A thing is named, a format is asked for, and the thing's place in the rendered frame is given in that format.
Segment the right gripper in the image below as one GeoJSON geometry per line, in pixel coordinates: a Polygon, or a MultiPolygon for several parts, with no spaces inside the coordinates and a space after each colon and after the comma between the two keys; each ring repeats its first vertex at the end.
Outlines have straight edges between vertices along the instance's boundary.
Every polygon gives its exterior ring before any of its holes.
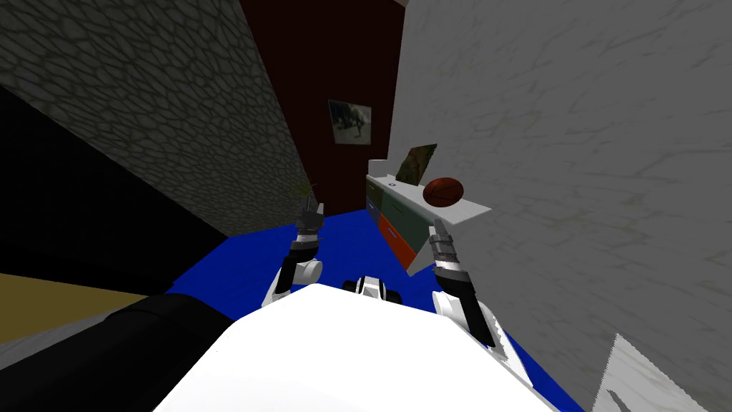
{"type": "Polygon", "coordinates": [[[435,262],[458,264],[452,236],[447,231],[445,224],[440,219],[434,219],[432,234],[429,238],[432,255],[435,262]]]}

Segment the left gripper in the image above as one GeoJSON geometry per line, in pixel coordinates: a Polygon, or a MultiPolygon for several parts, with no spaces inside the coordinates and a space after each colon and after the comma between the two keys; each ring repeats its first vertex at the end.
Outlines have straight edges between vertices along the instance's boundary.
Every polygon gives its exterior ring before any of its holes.
{"type": "Polygon", "coordinates": [[[320,203],[315,212],[315,198],[308,195],[305,202],[305,210],[300,213],[297,218],[295,227],[300,232],[315,231],[317,232],[324,222],[324,203],[320,203]]]}

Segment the white sideboard with coloured drawers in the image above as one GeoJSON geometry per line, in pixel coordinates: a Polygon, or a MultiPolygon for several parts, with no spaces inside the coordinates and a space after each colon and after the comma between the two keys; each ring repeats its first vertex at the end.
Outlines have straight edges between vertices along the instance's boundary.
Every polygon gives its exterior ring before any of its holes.
{"type": "Polygon", "coordinates": [[[490,211],[464,199],[452,205],[441,202],[442,207],[425,200],[420,181],[436,148],[436,144],[410,148],[397,168],[390,160],[368,160],[367,210],[409,276],[434,263],[429,243],[433,220],[441,220],[457,240],[462,230],[490,211]]]}

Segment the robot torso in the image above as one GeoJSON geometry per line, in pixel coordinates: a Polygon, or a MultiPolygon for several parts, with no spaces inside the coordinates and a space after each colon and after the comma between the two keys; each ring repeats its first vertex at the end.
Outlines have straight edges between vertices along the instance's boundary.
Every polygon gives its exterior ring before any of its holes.
{"type": "Polygon", "coordinates": [[[443,315],[315,283],[235,321],[152,412],[559,412],[443,315]]]}

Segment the grey picture on wall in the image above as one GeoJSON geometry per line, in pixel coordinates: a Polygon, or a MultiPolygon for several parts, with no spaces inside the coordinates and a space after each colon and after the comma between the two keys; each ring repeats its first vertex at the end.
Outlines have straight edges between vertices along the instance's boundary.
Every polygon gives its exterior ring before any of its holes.
{"type": "Polygon", "coordinates": [[[328,107],[335,144],[371,145],[371,107],[335,100],[328,107]]]}

